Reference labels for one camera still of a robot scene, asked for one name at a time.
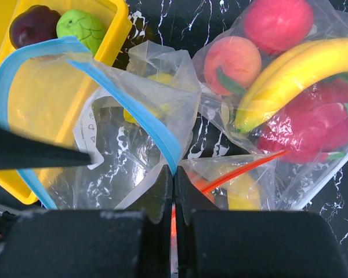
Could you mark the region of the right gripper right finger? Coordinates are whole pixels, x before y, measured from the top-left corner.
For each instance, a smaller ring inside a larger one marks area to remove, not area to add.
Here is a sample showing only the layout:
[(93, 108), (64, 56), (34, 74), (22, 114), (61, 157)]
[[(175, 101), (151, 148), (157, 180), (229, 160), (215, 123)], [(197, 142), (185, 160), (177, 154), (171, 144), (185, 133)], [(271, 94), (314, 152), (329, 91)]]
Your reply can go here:
[(180, 277), (348, 277), (329, 225), (306, 211), (228, 211), (175, 174)]

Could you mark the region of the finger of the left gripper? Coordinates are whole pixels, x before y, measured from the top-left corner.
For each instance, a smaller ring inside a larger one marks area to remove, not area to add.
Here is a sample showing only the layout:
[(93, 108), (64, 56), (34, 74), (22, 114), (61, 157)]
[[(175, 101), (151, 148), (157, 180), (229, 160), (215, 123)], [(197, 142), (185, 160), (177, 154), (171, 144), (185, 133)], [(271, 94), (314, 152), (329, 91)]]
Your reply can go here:
[(0, 128), (0, 170), (86, 166), (90, 154), (21, 137)]

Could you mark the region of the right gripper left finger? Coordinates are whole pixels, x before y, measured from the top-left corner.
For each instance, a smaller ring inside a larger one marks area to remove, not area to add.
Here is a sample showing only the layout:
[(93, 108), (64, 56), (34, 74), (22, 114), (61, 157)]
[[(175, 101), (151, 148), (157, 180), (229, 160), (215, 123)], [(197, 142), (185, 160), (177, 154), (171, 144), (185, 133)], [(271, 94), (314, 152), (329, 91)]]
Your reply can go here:
[(169, 277), (173, 177), (123, 210), (28, 210), (0, 241), (0, 277)]

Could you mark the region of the blue zip fruit bag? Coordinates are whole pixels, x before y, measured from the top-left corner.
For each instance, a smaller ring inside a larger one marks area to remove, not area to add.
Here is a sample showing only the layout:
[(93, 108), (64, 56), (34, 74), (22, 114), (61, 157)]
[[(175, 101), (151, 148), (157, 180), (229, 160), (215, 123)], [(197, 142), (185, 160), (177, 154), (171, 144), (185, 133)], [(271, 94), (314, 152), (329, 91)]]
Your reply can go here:
[[(192, 139), (201, 88), (186, 50), (145, 41), (129, 51), (125, 70), (96, 62), (78, 63), (97, 89), (85, 102), (74, 127), (75, 149), (92, 162), (63, 170), (48, 194), (55, 209), (126, 208), (148, 190), (161, 169), (176, 172)], [(169, 85), (147, 79), (170, 74)], [(156, 118), (151, 98), (166, 111)], [(124, 108), (138, 124), (124, 119)]]

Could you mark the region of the dark red fake apple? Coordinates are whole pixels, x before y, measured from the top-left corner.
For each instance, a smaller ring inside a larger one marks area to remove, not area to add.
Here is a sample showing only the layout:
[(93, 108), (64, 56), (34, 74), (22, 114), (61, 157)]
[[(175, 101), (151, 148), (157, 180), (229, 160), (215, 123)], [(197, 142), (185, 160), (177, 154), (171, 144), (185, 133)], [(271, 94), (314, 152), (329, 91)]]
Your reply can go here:
[(9, 27), (9, 39), (15, 49), (56, 39), (59, 12), (45, 5), (34, 5), (18, 15)]

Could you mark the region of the green fake fruit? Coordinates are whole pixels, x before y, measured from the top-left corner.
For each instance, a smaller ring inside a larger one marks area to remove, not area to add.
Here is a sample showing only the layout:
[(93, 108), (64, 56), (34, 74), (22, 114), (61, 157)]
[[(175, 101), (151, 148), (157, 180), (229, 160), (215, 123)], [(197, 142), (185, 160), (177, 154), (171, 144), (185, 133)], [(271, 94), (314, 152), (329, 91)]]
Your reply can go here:
[(92, 14), (70, 9), (58, 20), (56, 34), (58, 38), (75, 36), (95, 56), (106, 31), (100, 20)]

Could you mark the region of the yellow fake fruit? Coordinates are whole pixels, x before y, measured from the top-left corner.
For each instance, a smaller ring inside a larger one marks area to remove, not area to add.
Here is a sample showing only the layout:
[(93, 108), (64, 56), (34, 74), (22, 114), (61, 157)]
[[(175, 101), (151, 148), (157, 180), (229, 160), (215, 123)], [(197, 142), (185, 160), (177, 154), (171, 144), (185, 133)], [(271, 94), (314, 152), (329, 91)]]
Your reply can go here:
[[(150, 75), (147, 77), (147, 79), (150, 79), (152, 81), (156, 81), (158, 83), (164, 84), (164, 85), (169, 85), (172, 81), (173, 76), (170, 74), (165, 74), (165, 73), (161, 73), (161, 74), (155, 74), (155, 75)], [(168, 109), (168, 105), (167, 104), (162, 104), (159, 106), (159, 109), (152, 109), (152, 107), (154, 106), (158, 106), (158, 104), (153, 104), (153, 98), (151, 98), (151, 104), (149, 105), (148, 110), (156, 117), (156, 118), (160, 118), (162, 116), (162, 112), (160, 112), (160, 110), (166, 111)], [(135, 117), (133, 117), (125, 108), (123, 110), (123, 116), (124, 119), (129, 122), (129, 123), (133, 123), (133, 124), (138, 124), (137, 120)]]

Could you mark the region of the grapes and orange bag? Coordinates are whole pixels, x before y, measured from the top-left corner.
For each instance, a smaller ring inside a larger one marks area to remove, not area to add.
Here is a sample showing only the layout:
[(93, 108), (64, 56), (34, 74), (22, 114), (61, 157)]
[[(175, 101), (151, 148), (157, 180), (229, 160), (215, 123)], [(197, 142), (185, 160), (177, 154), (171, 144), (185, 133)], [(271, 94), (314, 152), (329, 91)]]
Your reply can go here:
[(271, 210), (276, 160), (285, 154), (186, 159), (180, 166), (195, 188), (222, 210)]

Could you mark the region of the banana and apples bag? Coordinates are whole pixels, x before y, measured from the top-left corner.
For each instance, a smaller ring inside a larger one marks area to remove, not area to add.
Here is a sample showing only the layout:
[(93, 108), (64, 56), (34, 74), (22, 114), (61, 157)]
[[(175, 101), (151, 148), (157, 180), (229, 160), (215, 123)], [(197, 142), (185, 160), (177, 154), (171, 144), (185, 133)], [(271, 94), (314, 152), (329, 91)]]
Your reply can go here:
[(273, 209), (302, 209), (348, 161), (348, 12), (252, 1), (193, 64), (203, 117), (246, 155), (286, 152)]

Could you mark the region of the yellow plastic tray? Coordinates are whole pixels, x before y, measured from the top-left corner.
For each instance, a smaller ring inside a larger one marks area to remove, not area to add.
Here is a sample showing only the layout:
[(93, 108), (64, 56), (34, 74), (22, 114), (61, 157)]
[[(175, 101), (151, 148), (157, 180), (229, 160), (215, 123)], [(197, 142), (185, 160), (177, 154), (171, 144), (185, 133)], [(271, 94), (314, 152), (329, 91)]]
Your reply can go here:
[[(106, 34), (96, 53), (75, 36), (56, 38), (15, 49), (5, 35), (0, 49), (0, 128), (21, 137), (75, 149), (73, 130), (97, 83), (78, 63), (113, 65), (131, 28), (124, 1), (18, 1), (12, 19), (34, 5), (64, 14), (88, 12), (100, 20)], [(0, 170), (0, 186), (25, 204), (56, 203), (48, 194), (63, 170), (72, 167)]]

